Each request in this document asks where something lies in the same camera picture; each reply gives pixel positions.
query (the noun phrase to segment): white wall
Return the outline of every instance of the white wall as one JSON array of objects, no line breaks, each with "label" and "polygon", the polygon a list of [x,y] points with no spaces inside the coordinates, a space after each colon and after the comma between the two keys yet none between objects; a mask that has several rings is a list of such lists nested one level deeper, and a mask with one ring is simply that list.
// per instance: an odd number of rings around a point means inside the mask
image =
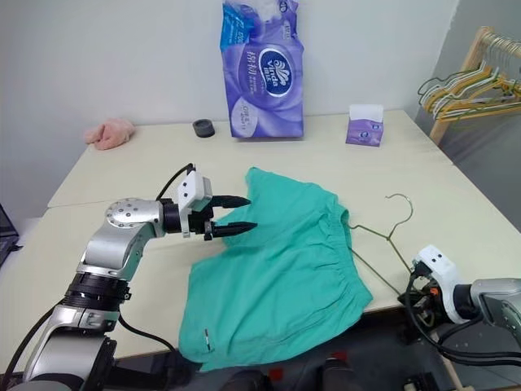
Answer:
[{"label": "white wall", "polygon": [[[302,2],[306,113],[379,102],[415,115],[415,91],[432,73],[457,2]],[[225,118],[220,28],[220,0],[2,0],[0,200],[8,211],[41,214],[81,154],[83,130],[108,116]]]}]

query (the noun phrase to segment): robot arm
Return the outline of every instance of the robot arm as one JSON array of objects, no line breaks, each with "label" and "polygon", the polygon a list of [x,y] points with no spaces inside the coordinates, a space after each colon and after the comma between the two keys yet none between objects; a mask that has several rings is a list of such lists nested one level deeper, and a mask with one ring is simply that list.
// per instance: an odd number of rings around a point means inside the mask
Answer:
[{"label": "robot arm", "polygon": [[177,189],[178,204],[127,198],[110,205],[101,228],[87,244],[77,273],[54,308],[14,389],[102,389],[116,342],[105,336],[117,324],[120,304],[130,298],[133,278],[148,240],[167,233],[202,234],[205,240],[237,235],[256,226],[212,222],[212,208],[236,208],[249,200],[213,196],[210,181],[190,170]]},{"label": "robot arm", "polygon": [[510,331],[521,346],[521,279],[464,284],[456,265],[434,246],[416,256],[414,272],[429,279],[417,309],[438,306],[451,322],[460,324],[482,315],[487,324]]}]

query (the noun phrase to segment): white table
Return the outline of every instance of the white table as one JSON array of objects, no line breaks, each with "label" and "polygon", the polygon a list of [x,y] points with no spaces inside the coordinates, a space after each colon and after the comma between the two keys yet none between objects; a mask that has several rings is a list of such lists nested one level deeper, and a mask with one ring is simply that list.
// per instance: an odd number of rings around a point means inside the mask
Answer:
[{"label": "white table", "polygon": [[[110,201],[155,198],[172,173],[189,161],[211,178],[214,194],[245,196],[243,178],[253,165],[316,182],[339,195],[352,224],[380,231],[389,231],[409,212],[403,200],[384,196],[404,193],[415,212],[394,238],[406,260],[435,244],[469,282],[521,274],[520,234],[403,112],[386,112],[380,148],[344,144],[346,122],[346,116],[309,117],[304,140],[278,142],[237,141],[224,123],[217,123],[216,136],[207,139],[196,138],[190,125],[144,126],[113,151],[87,148],[16,263],[8,260],[0,269],[0,367],[7,365],[39,316],[65,293]],[[361,230],[352,236],[355,250],[403,290],[405,268],[385,240]],[[133,297],[122,306],[126,320],[176,344],[190,265],[221,250],[220,240],[203,242],[201,237],[170,235],[150,242],[130,283]],[[374,296],[367,310],[397,305],[396,294],[356,263]],[[118,340],[117,357],[163,349],[120,327],[111,337]]]}]

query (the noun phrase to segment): metal hanger hook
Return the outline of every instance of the metal hanger hook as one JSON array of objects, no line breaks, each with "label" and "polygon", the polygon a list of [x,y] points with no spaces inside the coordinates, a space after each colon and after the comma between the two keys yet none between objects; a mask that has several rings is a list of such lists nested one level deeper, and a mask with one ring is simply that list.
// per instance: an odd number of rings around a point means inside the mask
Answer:
[{"label": "metal hanger hook", "polygon": [[392,234],[394,234],[394,230],[395,230],[399,225],[401,225],[401,224],[407,222],[408,220],[410,220],[410,219],[412,218],[413,214],[414,214],[414,206],[413,206],[413,202],[410,200],[410,198],[409,198],[407,195],[405,195],[405,194],[401,194],[401,193],[395,193],[395,194],[392,194],[392,195],[390,195],[390,196],[389,196],[389,195],[386,195],[385,198],[387,198],[388,200],[390,200],[391,198],[394,198],[394,197],[396,197],[396,196],[403,197],[403,198],[404,198],[404,199],[409,203],[410,212],[409,212],[409,216],[408,216],[405,220],[403,220],[403,221],[401,221],[401,222],[397,222],[397,223],[394,225],[394,227],[393,227],[392,230],[391,230],[391,233],[390,233],[389,236],[388,236],[389,239],[391,239]]}]

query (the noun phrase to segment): black tape roll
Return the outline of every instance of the black tape roll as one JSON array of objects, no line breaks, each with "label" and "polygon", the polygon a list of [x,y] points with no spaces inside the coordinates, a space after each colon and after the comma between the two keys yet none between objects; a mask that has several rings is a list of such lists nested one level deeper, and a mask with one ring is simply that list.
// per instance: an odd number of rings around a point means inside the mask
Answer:
[{"label": "black tape roll", "polygon": [[213,124],[210,120],[197,120],[192,124],[198,137],[212,137],[215,134]]}]

